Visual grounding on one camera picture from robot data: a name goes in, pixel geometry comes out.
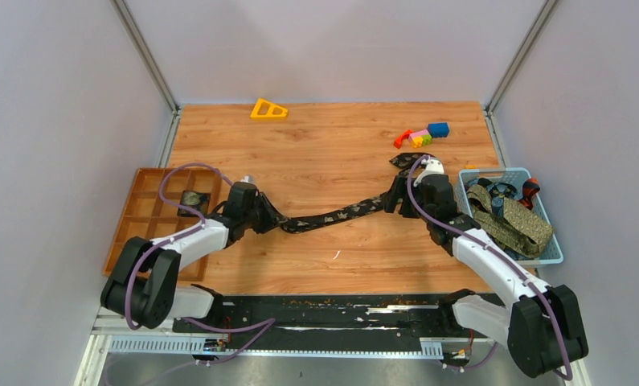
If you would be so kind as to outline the black tie with gold pattern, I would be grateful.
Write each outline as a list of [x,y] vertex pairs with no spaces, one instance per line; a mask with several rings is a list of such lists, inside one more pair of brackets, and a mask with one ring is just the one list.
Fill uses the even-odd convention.
[[[397,175],[402,175],[407,178],[411,167],[414,165],[415,161],[420,158],[432,158],[432,155],[421,152],[400,153],[394,158],[391,158],[389,163],[399,170]],[[289,219],[287,221],[282,221],[280,223],[280,228],[284,232],[298,234],[317,230],[330,225],[344,223],[349,220],[355,220],[357,218],[375,214],[379,211],[384,211],[381,194],[339,208],[335,211],[329,211],[319,215],[300,217],[287,216]]]

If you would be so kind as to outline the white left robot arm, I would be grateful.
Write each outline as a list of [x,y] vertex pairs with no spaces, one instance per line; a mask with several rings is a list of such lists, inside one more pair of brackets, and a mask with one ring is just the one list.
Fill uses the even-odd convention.
[[180,232],[152,240],[139,236],[127,240],[101,292],[101,306],[125,317],[133,330],[153,329],[167,319],[187,317],[203,331],[217,331],[225,314],[221,295],[202,285],[179,287],[180,272],[230,247],[248,229],[262,234],[280,223],[276,208],[252,183],[234,183],[221,207]]

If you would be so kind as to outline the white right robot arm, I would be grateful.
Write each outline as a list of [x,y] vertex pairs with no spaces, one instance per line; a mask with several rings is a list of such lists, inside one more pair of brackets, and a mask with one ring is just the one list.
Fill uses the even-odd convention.
[[419,183],[397,175],[383,201],[386,212],[400,201],[403,216],[422,219],[431,240],[501,300],[496,305],[470,289],[446,295],[438,303],[442,332],[454,336],[468,329],[492,339],[531,378],[554,372],[573,380],[572,364],[588,355],[588,341],[569,287],[549,285],[508,257],[472,217],[458,211],[447,175],[426,175]]

